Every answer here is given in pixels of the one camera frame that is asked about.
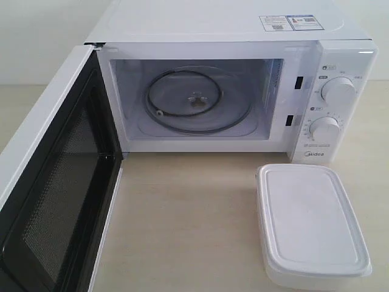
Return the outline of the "upper white control knob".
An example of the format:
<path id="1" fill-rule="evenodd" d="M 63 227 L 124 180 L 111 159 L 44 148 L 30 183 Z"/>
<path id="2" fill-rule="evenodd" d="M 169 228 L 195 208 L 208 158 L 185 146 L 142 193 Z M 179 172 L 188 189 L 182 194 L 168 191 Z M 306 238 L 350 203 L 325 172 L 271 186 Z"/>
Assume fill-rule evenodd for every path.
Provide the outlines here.
<path id="1" fill-rule="evenodd" d="M 323 85 L 321 97 L 328 105 L 345 105 L 354 100 L 356 89 L 350 79 L 336 77 Z"/>

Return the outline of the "white microwave oven body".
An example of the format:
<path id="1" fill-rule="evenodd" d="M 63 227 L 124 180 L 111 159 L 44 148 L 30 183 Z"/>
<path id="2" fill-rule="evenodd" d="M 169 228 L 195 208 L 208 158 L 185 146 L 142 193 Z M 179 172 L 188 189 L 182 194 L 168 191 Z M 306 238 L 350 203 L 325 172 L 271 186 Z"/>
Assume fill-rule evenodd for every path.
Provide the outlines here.
<path id="1" fill-rule="evenodd" d="M 314 15 L 324 30 L 267 32 L 267 15 Z M 372 38 L 333 1 L 113 1 L 86 39 L 97 48 L 124 153 L 286 153 L 294 163 L 329 164 L 337 154 L 376 59 Z M 142 105 L 147 84 L 181 66 L 238 74 L 253 98 L 249 115 L 216 134 L 164 128 Z M 323 85 L 350 79 L 356 97 L 328 105 Z M 335 141 L 309 126 L 337 120 Z"/>

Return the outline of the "lower white control knob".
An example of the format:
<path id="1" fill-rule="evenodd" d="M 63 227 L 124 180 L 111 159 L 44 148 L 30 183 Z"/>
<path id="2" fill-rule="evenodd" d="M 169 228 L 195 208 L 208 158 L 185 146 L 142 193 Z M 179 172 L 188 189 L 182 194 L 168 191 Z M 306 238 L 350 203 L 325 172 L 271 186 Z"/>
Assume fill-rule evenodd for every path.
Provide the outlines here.
<path id="1" fill-rule="evenodd" d="M 309 126 L 312 138 L 318 142 L 331 142 L 338 138 L 340 127 L 333 117 L 321 117 Z"/>

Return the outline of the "warning label sticker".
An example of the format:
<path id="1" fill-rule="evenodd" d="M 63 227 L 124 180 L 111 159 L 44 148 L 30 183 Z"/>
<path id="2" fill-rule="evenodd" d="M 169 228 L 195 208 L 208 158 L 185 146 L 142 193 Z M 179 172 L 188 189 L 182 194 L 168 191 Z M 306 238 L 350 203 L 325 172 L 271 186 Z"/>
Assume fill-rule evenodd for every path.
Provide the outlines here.
<path id="1" fill-rule="evenodd" d="M 324 30 L 314 15 L 267 15 L 259 19 L 267 32 Z"/>

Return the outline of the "glass turntable plate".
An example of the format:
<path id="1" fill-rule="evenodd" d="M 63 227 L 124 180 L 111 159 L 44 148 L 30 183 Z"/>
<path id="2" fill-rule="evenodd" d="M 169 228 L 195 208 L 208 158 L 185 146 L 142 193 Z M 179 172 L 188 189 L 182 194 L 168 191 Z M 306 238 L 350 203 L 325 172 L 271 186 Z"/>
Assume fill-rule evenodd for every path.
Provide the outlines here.
<path id="1" fill-rule="evenodd" d="M 242 78 L 215 66 L 181 66 L 146 86 L 142 105 L 152 120 L 188 135 L 216 134 L 242 122 L 253 107 Z"/>

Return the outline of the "white control knob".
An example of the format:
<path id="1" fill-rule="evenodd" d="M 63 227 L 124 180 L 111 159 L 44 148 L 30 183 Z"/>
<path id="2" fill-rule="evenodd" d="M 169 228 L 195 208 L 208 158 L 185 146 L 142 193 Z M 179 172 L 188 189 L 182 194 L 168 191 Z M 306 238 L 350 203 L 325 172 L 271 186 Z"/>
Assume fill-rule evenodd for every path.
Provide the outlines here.
<path id="1" fill-rule="evenodd" d="M 350 79 L 336 77 L 323 85 L 321 97 L 328 105 L 345 105 L 354 100 L 356 89 Z"/>
<path id="2" fill-rule="evenodd" d="M 340 127 L 333 117 L 321 117 L 309 126 L 312 138 L 318 142 L 331 142 L 338 138 Z"/>

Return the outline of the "white plastic food container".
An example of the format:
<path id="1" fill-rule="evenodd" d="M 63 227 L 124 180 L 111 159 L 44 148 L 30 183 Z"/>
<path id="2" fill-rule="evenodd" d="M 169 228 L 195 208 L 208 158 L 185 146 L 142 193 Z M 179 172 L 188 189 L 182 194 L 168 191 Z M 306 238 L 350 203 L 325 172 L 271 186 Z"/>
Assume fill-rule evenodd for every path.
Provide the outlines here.
<path id="1" fill-rule="evenodd" d="M 334 291 L 371 275 L 362 230 L 335 171 L 267 164 L 256 171 L 256 188 L 263 262 L 273 283 Z"/>

